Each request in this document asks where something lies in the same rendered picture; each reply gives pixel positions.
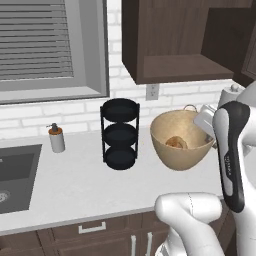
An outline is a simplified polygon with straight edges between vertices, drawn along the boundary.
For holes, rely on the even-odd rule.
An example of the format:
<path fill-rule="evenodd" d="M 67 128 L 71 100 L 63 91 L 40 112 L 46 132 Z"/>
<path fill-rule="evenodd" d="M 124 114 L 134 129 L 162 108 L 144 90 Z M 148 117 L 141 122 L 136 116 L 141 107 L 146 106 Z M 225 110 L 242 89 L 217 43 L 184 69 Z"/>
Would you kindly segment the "grey kitchen sink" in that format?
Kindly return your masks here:
<path fill-rule="evenodd" d="M 0 214 L 29 209 L 41 148 L 0 148 Z"/>

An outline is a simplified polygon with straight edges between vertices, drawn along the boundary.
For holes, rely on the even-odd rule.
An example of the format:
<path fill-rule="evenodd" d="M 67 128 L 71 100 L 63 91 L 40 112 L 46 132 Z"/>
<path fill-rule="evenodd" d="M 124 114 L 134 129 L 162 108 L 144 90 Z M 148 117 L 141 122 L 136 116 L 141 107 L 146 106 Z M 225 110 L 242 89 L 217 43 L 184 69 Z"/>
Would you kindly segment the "white wall outlet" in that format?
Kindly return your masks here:
<path fill-rule="evenodd" d="M 157 100 L 159 97 L 159 85 L 150 84 L 146 87 L 146 100 Z"/>

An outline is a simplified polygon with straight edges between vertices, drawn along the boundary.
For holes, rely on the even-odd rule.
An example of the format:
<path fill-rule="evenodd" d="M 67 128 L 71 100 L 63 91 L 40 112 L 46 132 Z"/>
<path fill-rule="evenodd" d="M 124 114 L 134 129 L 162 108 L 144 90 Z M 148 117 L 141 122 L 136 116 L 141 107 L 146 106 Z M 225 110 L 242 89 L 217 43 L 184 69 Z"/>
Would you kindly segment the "white paper towel roll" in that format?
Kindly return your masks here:
<path fill-rule="evenodd" d="M 244 88 L 238 84 L 232 84 L 228 87 L 225 87 L 221 92 L 218 107 L 221 107 L 228 102 L 236 101 L 237 97 L 241 94 L 243 90 Z"/>

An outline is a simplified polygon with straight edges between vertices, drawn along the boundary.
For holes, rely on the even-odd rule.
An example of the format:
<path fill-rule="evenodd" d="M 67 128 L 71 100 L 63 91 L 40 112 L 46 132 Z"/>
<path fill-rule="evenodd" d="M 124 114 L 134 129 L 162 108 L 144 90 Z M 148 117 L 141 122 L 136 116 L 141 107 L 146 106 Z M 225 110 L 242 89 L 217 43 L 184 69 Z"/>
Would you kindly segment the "black three-tier stand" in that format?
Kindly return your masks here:
<path fill-rule="evenodd" d="M 106 101 L 100 107 L 103 162 L 126 170 L 138 157 L 140 104 L 126 98 Z"/>

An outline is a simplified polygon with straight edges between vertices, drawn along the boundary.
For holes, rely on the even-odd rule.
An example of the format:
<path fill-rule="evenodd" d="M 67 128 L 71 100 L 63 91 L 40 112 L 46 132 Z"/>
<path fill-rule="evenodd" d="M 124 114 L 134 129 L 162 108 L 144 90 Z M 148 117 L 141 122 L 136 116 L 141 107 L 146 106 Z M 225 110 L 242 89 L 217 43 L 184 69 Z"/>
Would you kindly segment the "white soap dispenser brown top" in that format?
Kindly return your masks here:
<path fill-rule="evenodd" d="M 54 153 L 62 153 L 65 151 L 65 141 L 63 130 L 56 124 L 49 125 L 48 130 L 52 151 Z"/>

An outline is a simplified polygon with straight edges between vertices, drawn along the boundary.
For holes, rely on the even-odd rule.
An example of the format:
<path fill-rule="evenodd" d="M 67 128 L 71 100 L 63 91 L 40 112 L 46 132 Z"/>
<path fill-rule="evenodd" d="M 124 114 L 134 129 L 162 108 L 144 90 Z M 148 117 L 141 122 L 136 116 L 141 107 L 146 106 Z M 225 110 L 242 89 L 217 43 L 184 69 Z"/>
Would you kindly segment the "dark wood sink cabinet panel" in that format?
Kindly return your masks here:
<path fill-rule="evenodd" d="M 45 256 L 36 231 L 0 236 L 0 256 Z"/>

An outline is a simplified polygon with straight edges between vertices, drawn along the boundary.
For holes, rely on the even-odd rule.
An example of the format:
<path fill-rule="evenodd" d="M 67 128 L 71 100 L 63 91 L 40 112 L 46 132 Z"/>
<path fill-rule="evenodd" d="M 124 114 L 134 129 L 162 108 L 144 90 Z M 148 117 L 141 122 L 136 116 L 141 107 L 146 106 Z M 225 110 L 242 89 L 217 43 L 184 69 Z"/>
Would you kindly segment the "brown bread loaf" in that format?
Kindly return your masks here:
<path fill-rule="evenodd" d="M 167 146 L 187 149 L 187 143 L 180 136 L 173 136 L 166 141 Z"/>

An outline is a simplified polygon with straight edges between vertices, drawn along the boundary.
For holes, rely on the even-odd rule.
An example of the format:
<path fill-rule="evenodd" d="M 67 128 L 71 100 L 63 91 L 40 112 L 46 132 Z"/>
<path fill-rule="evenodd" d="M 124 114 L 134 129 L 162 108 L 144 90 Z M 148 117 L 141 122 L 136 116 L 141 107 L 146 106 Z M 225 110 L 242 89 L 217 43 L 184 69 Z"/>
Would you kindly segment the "grey window blinds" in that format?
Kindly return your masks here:
<path fill-rule="evenodd" d="M 64 0 L 0 0 L 0 80 L 72 77 Z"/>

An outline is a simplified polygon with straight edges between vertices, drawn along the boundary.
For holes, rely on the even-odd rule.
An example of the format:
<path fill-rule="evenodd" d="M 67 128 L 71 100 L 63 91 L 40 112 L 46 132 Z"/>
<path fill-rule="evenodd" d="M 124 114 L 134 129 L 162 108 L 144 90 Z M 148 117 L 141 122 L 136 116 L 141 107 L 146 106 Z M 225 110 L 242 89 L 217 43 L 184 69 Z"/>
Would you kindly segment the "dark wood base cabinet door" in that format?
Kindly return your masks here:
<path fill-rule="evenodd" d="M 141 245 L 140 245 L 140 256 L 145 256 L 146 249 L 147 249 L 147 233 L 152 232 L 153 240 L 152 240 L 152 247 L 151 247 L 151 255 L 155 256 L 155 252 L 158 247 L 165 241 L 168 235 L 167 230 L 148 230 L 141 232 Z"/>
<path fill-rule="evenodd" d="M 131 235 L 113 235 L 91 241 L 70 242 L 53 249 L 54 256 L 131 256 Z M 136 236 L 136 256 L 139 256 Z"/>

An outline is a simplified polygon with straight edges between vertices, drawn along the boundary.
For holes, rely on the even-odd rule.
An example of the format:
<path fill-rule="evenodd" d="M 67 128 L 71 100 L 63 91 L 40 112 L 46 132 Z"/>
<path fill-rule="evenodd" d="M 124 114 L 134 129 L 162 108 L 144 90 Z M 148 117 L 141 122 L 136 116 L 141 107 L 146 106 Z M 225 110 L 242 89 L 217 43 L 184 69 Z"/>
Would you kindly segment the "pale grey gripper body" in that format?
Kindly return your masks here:
<path fill-rule="evenodd" d="M 197 125 L 213 139 L 215 139 L 215 133 L 212 121 L 215 111 L 216 109 L 211 105 L 203 105 L 193 120 L 195 125 Z"/>

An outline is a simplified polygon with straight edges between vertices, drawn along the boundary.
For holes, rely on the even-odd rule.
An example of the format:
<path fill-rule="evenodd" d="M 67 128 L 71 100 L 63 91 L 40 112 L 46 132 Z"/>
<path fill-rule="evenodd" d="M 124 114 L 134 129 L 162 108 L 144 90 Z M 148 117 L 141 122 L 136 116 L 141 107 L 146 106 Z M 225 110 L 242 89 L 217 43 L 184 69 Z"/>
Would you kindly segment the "tan round basket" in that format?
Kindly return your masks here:
<path fill-rule="evenodd" d="M 150 134 L 154 149 L 168 168 L 183 171 L 197 165 L 209 152 L 215 140 L 193 122 L 198 114 L 195 106 L 188 110 L 172 110 L 158 115 L 151 123 Z M 180 136 L 187 149 L 166 145 L 166 141 Z"/>

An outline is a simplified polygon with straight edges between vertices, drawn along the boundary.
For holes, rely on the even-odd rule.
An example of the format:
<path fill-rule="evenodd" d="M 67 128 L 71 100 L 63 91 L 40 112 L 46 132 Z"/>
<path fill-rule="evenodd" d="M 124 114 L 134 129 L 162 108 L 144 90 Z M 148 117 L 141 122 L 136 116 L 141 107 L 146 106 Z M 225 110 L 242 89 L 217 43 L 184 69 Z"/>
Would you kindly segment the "dark wood drawer front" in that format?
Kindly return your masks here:
<path fill-rule="evenodd" d="M 100 226 L 101 222 L 105 221 L 107 229 L 103 231 L 87 233 L 87 234 L 78 234 L 78 226 L 82 225 L 84 228 L 91 228 L 95 226 Z M 54 240 L 57 242 L 64 241 L 64 240 L 71 240 L 71 239 L 78 239 L 78 238 L 85 238 L 91 235 L 102 235 L 107 234 L 114 231 L 121 231 L 126 228 L 127 224 L 127 217 L 114 217 L 109 219 L 103 220 L 96 220 L 90 222 L 82 222 L 72 225 L 54 227 L 52 229 Z"/>
<path fill-rule="evenodd" d="M 166 230 L 168 226 L 158 219 L 154 211 L 150 211 L 142 214 L 142 228 Z"/>

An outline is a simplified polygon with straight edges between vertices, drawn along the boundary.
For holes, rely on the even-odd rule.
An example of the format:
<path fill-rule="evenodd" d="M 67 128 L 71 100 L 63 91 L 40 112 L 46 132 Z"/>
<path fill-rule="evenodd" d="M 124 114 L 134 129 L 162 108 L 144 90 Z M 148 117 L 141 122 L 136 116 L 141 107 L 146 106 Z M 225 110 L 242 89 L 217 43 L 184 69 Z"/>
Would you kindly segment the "dark wood wall cabinet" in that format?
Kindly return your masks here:
<path fill-rule="evenodd" d="M 256 0 L 122 0 L 123 64 L 137 84 L 232 79 L 201 53 L 208 12 L 251 7 Z M 256 74 L 256 39 L 250 57 Z"/>

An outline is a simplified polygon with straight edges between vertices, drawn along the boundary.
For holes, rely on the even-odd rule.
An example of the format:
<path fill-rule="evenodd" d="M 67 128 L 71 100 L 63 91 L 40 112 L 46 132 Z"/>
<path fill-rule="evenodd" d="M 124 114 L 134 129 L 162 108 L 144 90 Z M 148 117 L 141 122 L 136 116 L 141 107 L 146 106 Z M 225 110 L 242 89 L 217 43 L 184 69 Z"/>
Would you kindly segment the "grey framed window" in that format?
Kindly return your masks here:
<path fill-rule="evenodd" d="M 0 80 L 0 104 L 109 95 L 106 0 L 64 0 L 72 77 Z"/>

